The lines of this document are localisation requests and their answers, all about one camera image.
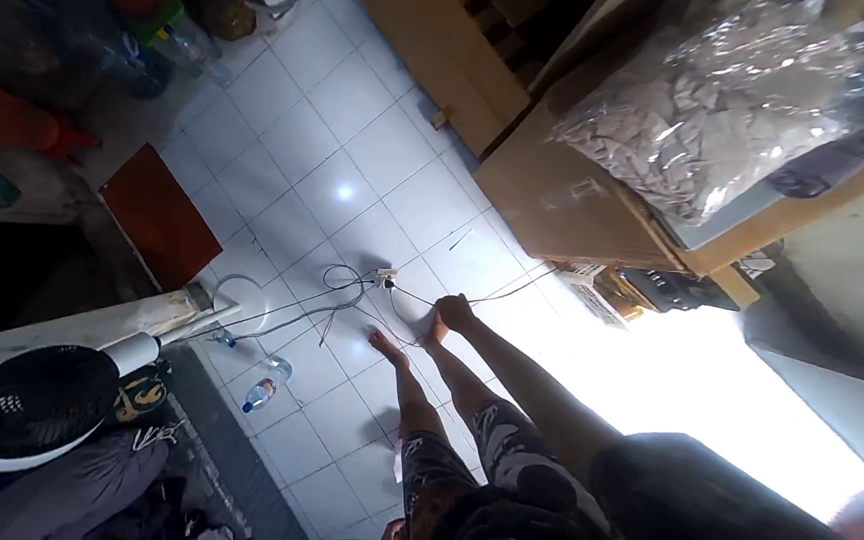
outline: hand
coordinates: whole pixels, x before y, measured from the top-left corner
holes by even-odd
[[[435,309],[437,318],[450,330],[459,334],[462,334],[475,321],[473,309],[469,306],[469,300],[464,294],[439,298],[435,302]]]
[[[405,540],[402,538],[405,535],[405,518],[397,518],[389,521],[385,525],[385,532],[382,533],[382,540]]]

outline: plastic water bottle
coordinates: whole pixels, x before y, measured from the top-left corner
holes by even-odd
[[[276,390],[292,377],[292,364],[279,358],[269,358],[272,363],[269,376],[259,380],[246,394],[246,402],[242,404],[242,412],[250,412],[265,407],[276,395]]]

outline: black fan grille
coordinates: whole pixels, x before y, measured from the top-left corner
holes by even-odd
[[[0,365],[0,460],[61,448],[105,418],[118,393],[118,368],[101,350],[58,345]]]

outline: power strip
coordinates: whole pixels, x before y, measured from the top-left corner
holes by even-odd
[[[375,271],[375,284],[381,289],[395,289],[399,270],[395,268],[379,268]]]

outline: foot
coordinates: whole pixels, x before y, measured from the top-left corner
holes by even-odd
[[[395,369],[409,369],[409,357],[397,349],[382,333],[382,330],[373,331],[368,337],[368,344],[372,346],[372,349],[382,353]]]
[[[442,322],[442,316],[439,315],[439,311],[436,309],[432,315],[432,327],[429,328],[429,332],[425,335],[425,343],[442,343],[442,340],[446,339],[448,333],[449,327],[446,326],[446,323]]]

